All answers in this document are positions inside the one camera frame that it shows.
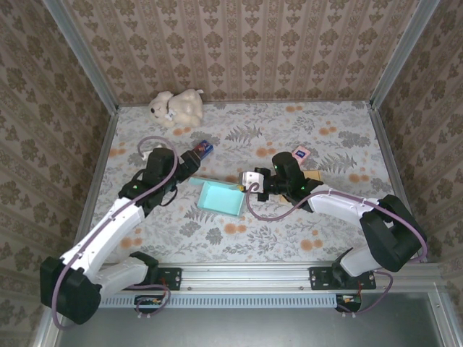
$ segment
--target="white teddy bear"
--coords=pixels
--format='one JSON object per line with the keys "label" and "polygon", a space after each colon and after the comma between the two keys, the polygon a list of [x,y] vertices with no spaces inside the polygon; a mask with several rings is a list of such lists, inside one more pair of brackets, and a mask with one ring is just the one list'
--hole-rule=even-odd
{"label": "white teddy bear", "polygon": [[149,105],[154,121],[167,128],[175,124],[184,127],[200,126],[203,118],[202,93],[202,90],[194,89],[185,90],[176,96],[170,92],[159,93]]}
{"label": "white teddy bear", "polygon": [[171,92],[161,92],[156,96],[148,106],[151,112],[151,116],[154,121],[163,127],[172,128],[175,122],[172,119],[166,118],[167,115],[167,103],[174,94]]}

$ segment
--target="wall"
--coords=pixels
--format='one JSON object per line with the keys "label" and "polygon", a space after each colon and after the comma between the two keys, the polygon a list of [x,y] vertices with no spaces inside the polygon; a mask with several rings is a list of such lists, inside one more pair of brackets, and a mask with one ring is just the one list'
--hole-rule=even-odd
{"label": "wall", "polygon": [[72,245],[109,115],[40,0],[0,7],[0,346],[41,318],[38,270]]}
{"label": "wall", "polygon": [[367,100],[417,0],[64,0],[121,104]]}
{"label": "wall", "polygon": [[463,1],[441,1],[380,114],[431,259],[463,316]]}

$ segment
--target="teal tray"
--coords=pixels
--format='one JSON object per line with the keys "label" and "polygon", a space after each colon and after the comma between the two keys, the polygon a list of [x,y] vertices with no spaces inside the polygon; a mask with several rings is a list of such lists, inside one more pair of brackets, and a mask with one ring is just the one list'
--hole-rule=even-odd
{"label": "teal tray", "polygon": [[203,185],[197,206],[203,210],[224,215],[241,215],[245,194],[238,189],[238,184],[192,177],[189,183]]}

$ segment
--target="stuffed animal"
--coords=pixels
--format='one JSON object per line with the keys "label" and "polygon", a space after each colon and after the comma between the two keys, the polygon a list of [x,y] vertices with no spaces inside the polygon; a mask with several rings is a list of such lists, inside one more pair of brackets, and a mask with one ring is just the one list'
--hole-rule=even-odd
{"label": "stuffed animal", "polygon": [[161,92],[150,102],[150,105],[148,106],[150,115],[153,117],[154,121],[166,128],[172,128],[175,125],[175,122],[172,121],[171,117],[166,117],[167,104],[172,96],[174,96],[174,94],[171,92]]}
{"label": "stuffed animal", "polygon": [[203,118],[203,101],[200,97],[202,93],[201,89],[188,89],[169,99],[168,116],[184,127],[200,126]]}

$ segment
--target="cable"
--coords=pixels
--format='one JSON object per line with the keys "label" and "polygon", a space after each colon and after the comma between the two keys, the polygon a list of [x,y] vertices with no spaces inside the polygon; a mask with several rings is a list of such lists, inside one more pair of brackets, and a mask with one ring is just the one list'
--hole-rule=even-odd
{"label": "cable", "polygon": [[127,204],[120,207],[109,218],[107,218],[103,222],[103,224],[101,224],[101,226],[95,231],[95,233],[93,233],[92,236],[82,245],[82,247],[80,247],[79,251],[74,255],[74,257],[66,264],[64,269],[61,271],[61,273],[58,276],[58,280],[56,281],[55,288],[53,290],[53,296],[51,297],[51,317],[53,319],[53,323],[55,324],[55,326],[60,330],[68,330],[68,329],[70,329],[71,327],[74,326],[74,325],[68,325],[68,326],[62,325],[59,322],[58,312],[56,310],[56,304],[58,302],[59,288],[61,287],[61,284],[62,284],[62,282],[64,280],[64,276],[67,274],[67,272],[69,271],[71,266],[77,261],[77,259],[79,259],[79,257],[82,256],[82,253],[87,249],[87,247],[92,243],[92,241],[99,235],[99,233],[105,227],[107,227],[108,224],[110,224],[110,222],[112,222],[115,219],[116,216],[118,216],[122,211],[124,211],[129,206],[135,204],[137,201],[139,201],[139,200],[143,199],[144,197],[148,196],[149,194],[155,192],[157,189],[159,189],[165,183],[167,183],[167,181],[169,179],[171,179],[171,177],[175,174],[175,171],[177,169],[177,165],[179,163],[179,158],[178,158],[178,155],[177,155],[177,152],[175,150],[174,145],[170,141],[168,141],[167,139],[165,139],[163,137],[160,137],[160,136],[147,136],[147,137],[142,138],[140,140],[140,142],[138,143],[138,145],[137,145],[138,154],[143,155],[142,152],[141,152],[141,146],[147,140],[160,140],[160,141],[165,142],[170,147],[172,152],[174,152],[174,165],[172,166],[172,169],[169,172],[169,174],[166,176],[166,178],[163,179],[161,182],[159,182],[159,184],[155,185],[153,188],[147,190],[146,192],[144,192],[143,194],[141,194],[138,197],[134,198],[133,200],[130,200]]}
{"label": "cable", "polygon": [[165,205],[162,205],[162,204],[159,204],[159,206],[161,207],[166,207],[166,206],[169,206],[171,204],[171,202],[174,201],[175,197],[177,196],[177,193],[179,192],[179,189],[177,188],[177,186],[174,186],[175,188],[175,193],[174,195],[171,197],[171,199],[165,204]]}
{"label": "cable", "polygon": [[255,187],[255,190],[258,190],[259,189],[259,183],[255,182],[255,183],[251,184],[251,186],[247,190],[247,192],[246,192],[246,205],[247,205],[247,209],[258,220],[264,220],[265,222],[274,222],[274,221],[277,221],[277,220],[281,220],[281,219],[287,217],[288,215],[290,215],[291,213],[293,213],[297,208],[299,208],[300,205],[302,205],[304,202],[309,200],[311,197],[316,197],[318,195],[330,195],[330,194],[338,195],[340,197],[345,197],[346,199],[349,199],[349,200],[352,200],[352,201],[355,201],[355,202],[361,202],[362,204],[365,204],[365,205],[367,205],[369,207],[372,207],[372,208],[384,213],[385,215],[388,215],[392,219],[400,222],[405,227],[407,227],[416,236],[416,238],[420,242],[421,248],[422,248],[422,254],[419,257],[410,260],[410,262],[419,262],[420,260],[425,259],[426,255],[428,254],[428,246],[426,245],[426,242],[425,242],[424,238],[421,236],[421,234],[418,232],[418,230],[415,229],[410,223],[408,223],[406,220],[399,217],[395,213],[392,213],[391,211],[388,211],[386,208],[382,208],[381,206],[375,205],[372,202],[369,202],[369,201],[367,201],[367,200],[365,200],[365,199],[363,199],[361,197],[355,197],[354,195],[350,195],[350,194],[342,193],[342,192],[337,192],[337,191],[334,191],[334,190],[329,190],[329,191],[328,190],[323,190],[323,191],[320,191],[320,192],[315,192],[315,193],[309,194],[304,199],[299,201],[297,203],[297,205],[293,206],[293,208],[291,210],[287,211],[286,213],[283,213],[282,215],[280,215],[278,217],[268,218],[268,217],[263,217],[261,215],[258,215],[256,212],[254,212],[254,210],[251,207],[250,195],[251,195],[251,191],[252,191],[253,187]]}
{"label": "cable", "polygon": [[390,273],[385,273],[383,271],[378,271],[378,270],[374,270],[375,273],[379,274],[379,275],[384,275],[384,276],[387,276],[389,277],[389,284],[388,286],[386,287],[386,289],[384,290],[384,292],[380,295],[379,298],[376,299],[375,302],[373,302],[369,307],[367,307],[366,309],[361,309],[360,311],[357,311],[357,312],[352,312],[350,309],[348,309],[347,307],[345,306],[342,306],[340,304],[338,304],[338,307],[343,309],[344,311],[348,312],[348,313],[352,313],[352,316],[357,315],[357,314],[362,314],[362,313],[366,313],[368,311],[370,311],[371,309],[373,309],[373,307],[375,307],[376,305],[378,305],[380,303],[381,300],[384,299],[384,297],[388,294],[388,292],[391,290],[391,287],[392,287],[392,283],[394,283],[394,278],[392,277],[392,275]]}
{"label": "cable", "polygon": [[137,301],[137,306],[135,307],[135,311],[138,313],[139,318],[143,317],[143,315],[145,315],[145,317],[147,318],[150,318],[154,316],[155,314],[158,314],[159,312],[161,312],[163,309],[166,308],[167,304],[170,302],[171,295],[172,295],[169,287],[163,286],[162,284],[147,284],[145,286],[130,286],[130,287],[127,287],[127,289],[163,289],[165,292],[167,292],[167,299],[159,307],[157,307],[156,311],[153,313],[144,314],[140,312],[140,304],[144,301],[152,300],[153,298],[146,297],[146,298],[141,298],[141,300]]}

